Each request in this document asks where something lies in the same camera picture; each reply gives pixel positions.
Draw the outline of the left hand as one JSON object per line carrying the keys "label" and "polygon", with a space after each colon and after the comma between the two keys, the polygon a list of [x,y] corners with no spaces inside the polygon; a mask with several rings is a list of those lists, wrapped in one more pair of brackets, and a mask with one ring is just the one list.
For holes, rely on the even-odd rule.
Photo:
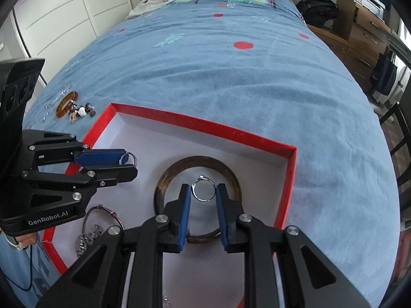
{"label": "left hand", "polygon": [[25,234],[19,237],[6,235],[6,240],[8,244],[17,250],[27,249],[30,245],[35,245],[37,243],[38,233],[33,232],[30,234]]}

